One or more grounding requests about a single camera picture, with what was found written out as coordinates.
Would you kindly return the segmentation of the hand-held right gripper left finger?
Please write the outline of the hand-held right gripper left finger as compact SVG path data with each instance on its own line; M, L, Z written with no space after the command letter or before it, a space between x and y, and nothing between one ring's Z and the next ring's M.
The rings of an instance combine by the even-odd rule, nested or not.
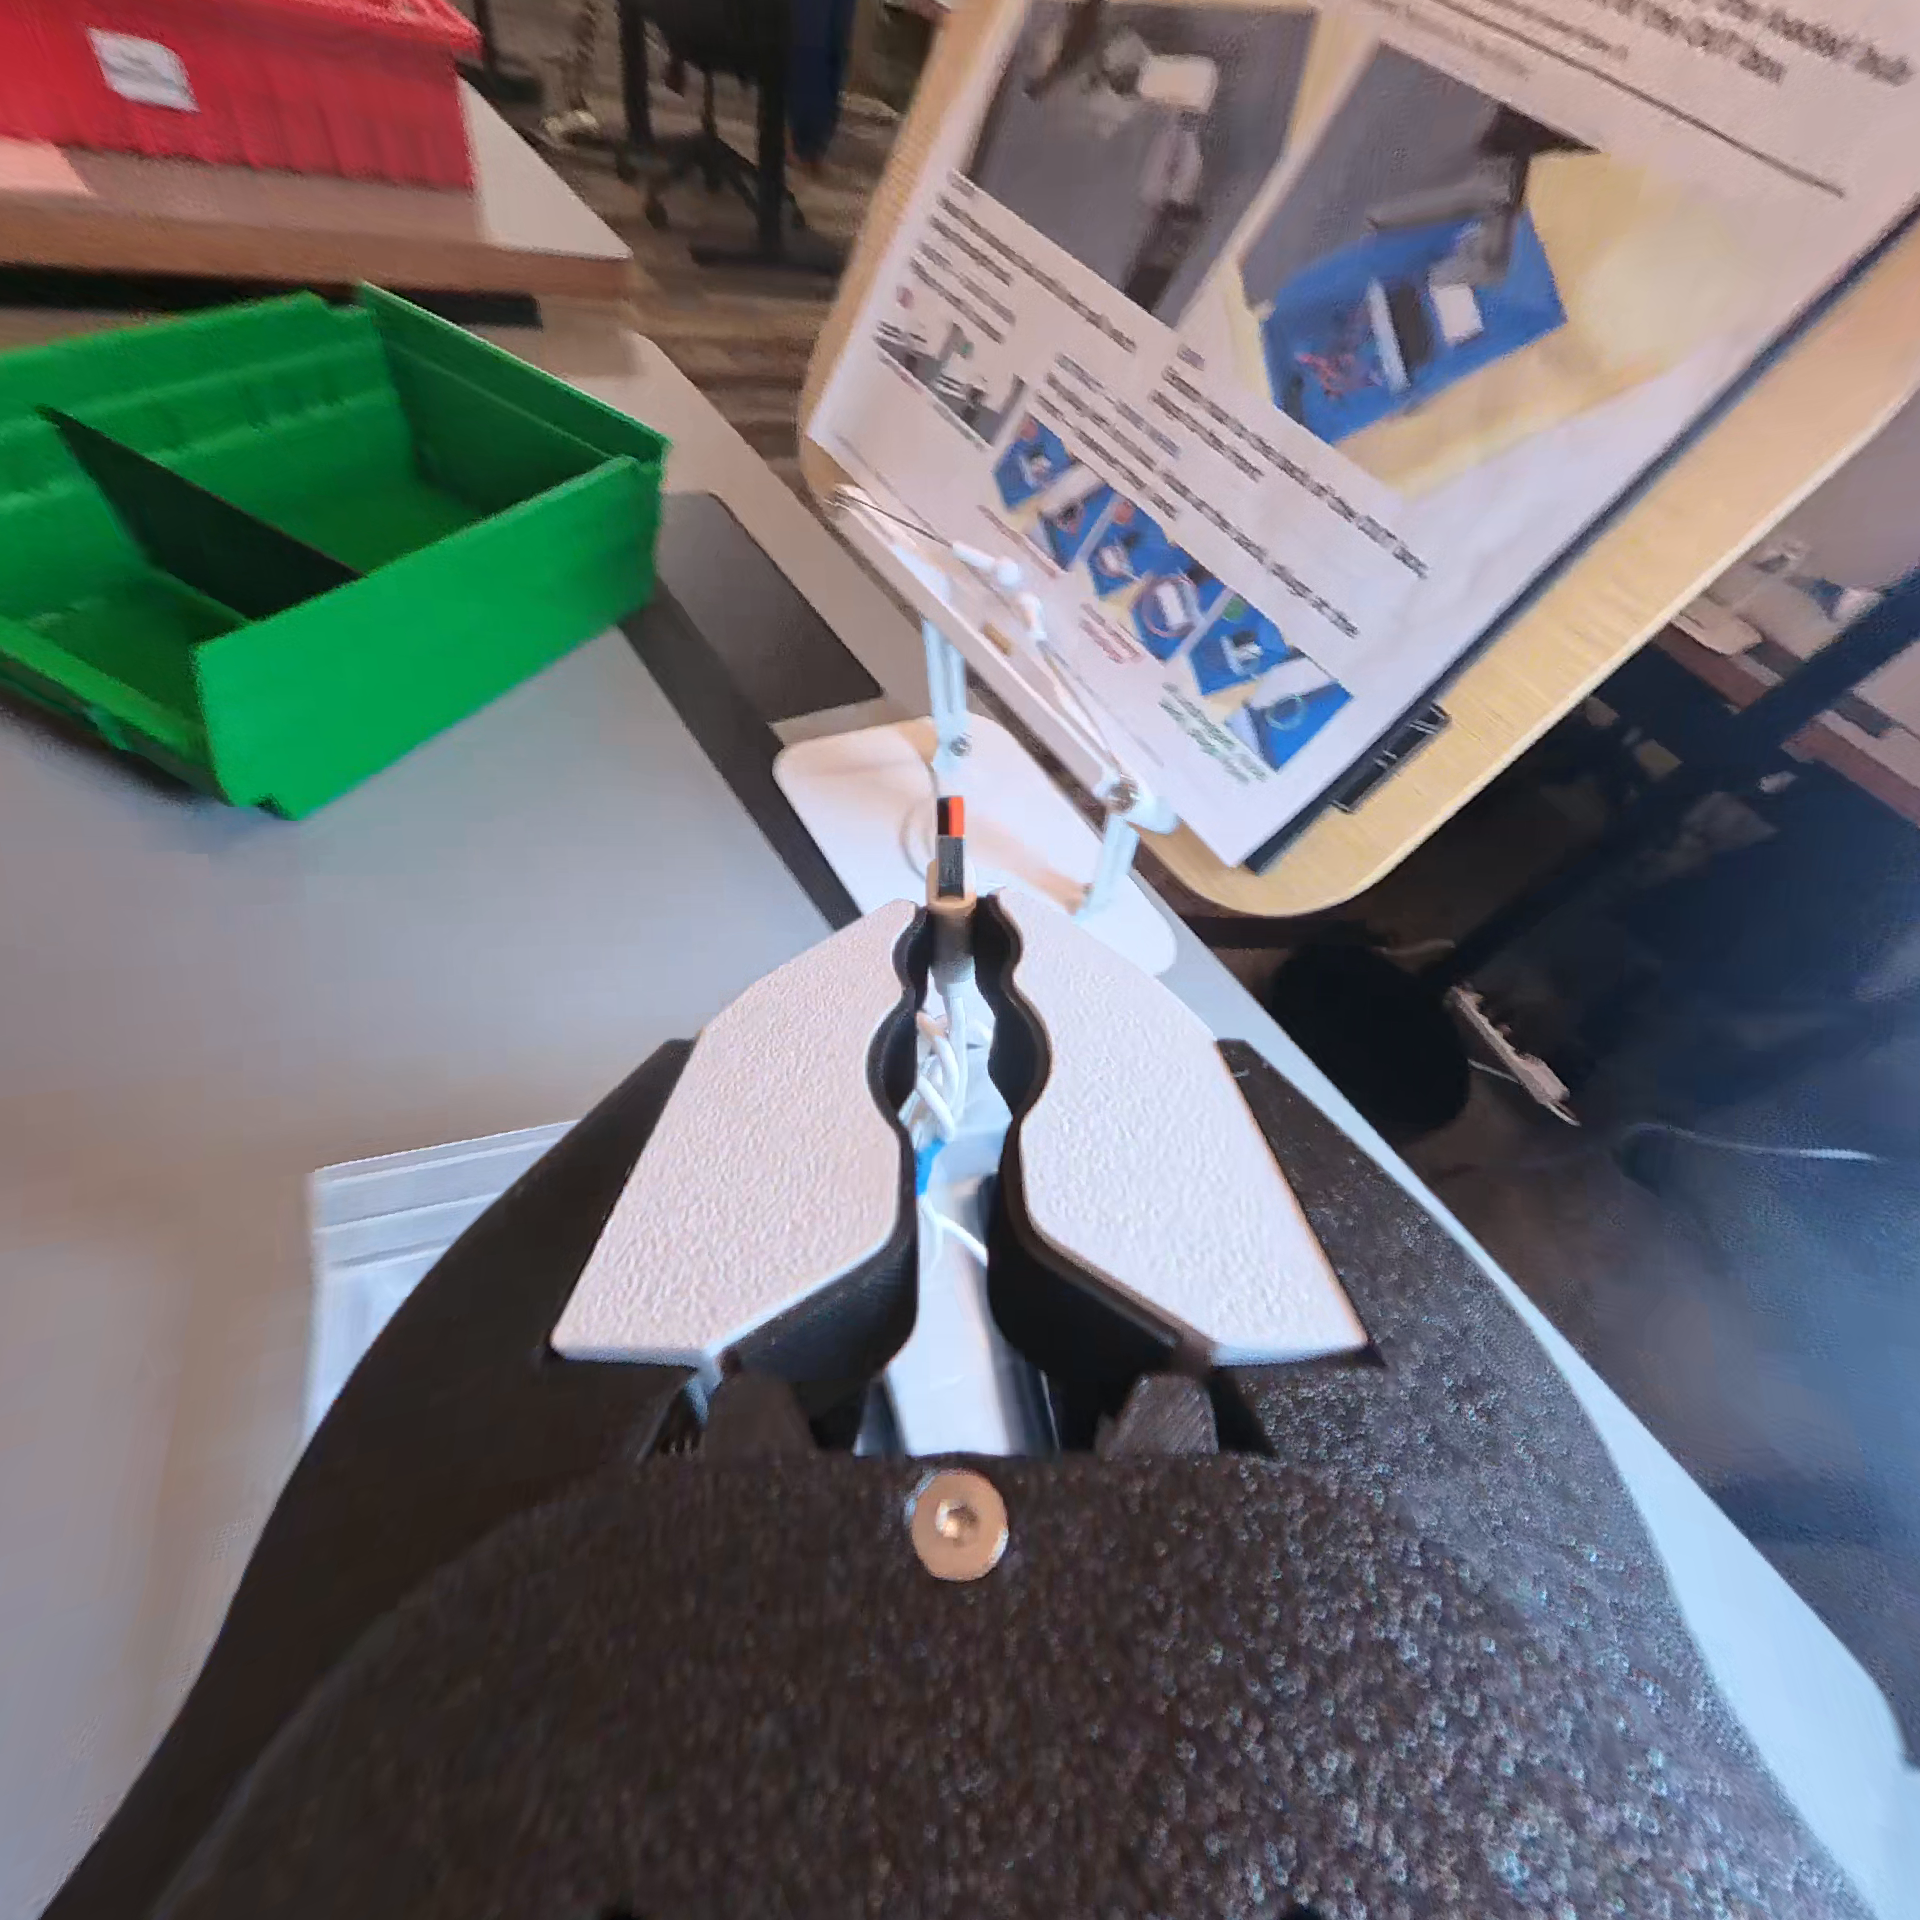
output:
M911 1201L874 1048L911 1014L890 902L734 996L677 1086L582 1264L550 1350L718 1369L871 1272Z

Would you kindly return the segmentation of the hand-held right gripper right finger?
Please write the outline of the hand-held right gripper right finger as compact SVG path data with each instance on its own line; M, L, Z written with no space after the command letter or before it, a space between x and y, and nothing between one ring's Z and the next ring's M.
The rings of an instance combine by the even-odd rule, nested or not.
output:
M1366 1332L1207 1023L1063 910L975 910L1010 1122L992 1316L1043 1375L1222 1375Z

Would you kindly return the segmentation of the green plastic bin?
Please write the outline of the green plastic bin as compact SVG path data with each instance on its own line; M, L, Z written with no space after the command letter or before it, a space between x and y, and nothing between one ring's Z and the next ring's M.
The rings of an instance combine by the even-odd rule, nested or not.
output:
M239 619L145 563L41 406L363 579ZM6 348L1 428L5 700L286 822L655 588L666 441L374 287Z

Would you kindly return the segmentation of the clear plastic zip bag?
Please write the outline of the clear plastic zip bag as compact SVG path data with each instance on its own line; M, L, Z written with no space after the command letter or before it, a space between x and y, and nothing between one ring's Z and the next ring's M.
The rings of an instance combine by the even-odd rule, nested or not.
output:
M559 1121L334 1163L307 1177L304 1442L425 1274L567 1132L568 1121Z

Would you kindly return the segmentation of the white power strip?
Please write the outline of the white power strip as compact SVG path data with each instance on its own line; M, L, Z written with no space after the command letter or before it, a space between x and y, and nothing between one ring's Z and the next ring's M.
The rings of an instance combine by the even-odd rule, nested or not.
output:
M1511 1026L1489 1014L1474 987L1447 987L1445 1007L1466 1039L1474 1070L1522 1092L1536 1108L1560 1124L1581 1128L1569 1089L1560 1074L1543 1057L1520 1044Z

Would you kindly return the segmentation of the white document stand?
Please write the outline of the white document stand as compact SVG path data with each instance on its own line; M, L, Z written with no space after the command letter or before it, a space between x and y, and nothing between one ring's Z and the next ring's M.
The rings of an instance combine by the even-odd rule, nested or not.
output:
M893 170L896 151L874 194ZM1170 936L1144 930L1144 888L1130 876L1141 841L1189 895L1257 928L1363 895L1915 394L1915 345L1904 335L1912 215L1439 691L1361 752L1329 804L1283 831L1267 856L1234 867L1143 788L1097 785L1090 728L1037 696L1010 704L1002 692L1017 686L1001 644L962 636L923 582L832 506L839 481L806 418L825 359L847 331L869 219L806 374L801 470L837 532L909 606L915 633L903 665L882 671L903 718L785 747L775 774L862 905L920 890L933 795L965 795L982 890L1018 880L1152 969L1170 963Z

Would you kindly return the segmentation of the printed instruction sheet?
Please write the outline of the printed instruction sheet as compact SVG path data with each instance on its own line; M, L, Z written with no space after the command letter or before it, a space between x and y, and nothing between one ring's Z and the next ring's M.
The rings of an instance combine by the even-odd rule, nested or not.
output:
M953 4L806 438L1234 867L1915 215L1915 4Z

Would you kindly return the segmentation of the black green-bin divider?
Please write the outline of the black green-bin divider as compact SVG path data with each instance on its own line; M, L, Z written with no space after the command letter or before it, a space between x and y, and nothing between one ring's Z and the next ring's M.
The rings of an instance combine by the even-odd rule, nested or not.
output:
M278 618L363 579L71 415L41 406L37 417L59 435L145 563L245 622Z

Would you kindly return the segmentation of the black office chair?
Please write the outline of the black office chair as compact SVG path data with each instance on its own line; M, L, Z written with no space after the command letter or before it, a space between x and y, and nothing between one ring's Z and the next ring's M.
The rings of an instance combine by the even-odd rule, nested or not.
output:
M847 254L803 212L787 182L790 58L800 7L785 2L615 2L625 136L615 175L638 188L649 232L669 227L680 188L737 203L737 235L683 241L705 272L829 282Z

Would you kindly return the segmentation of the red plastic bin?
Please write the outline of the red plastic bin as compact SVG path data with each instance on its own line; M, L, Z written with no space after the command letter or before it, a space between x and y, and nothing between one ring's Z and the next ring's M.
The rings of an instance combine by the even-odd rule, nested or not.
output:
M5 2L1 134L465 192L480 48L443 2Z

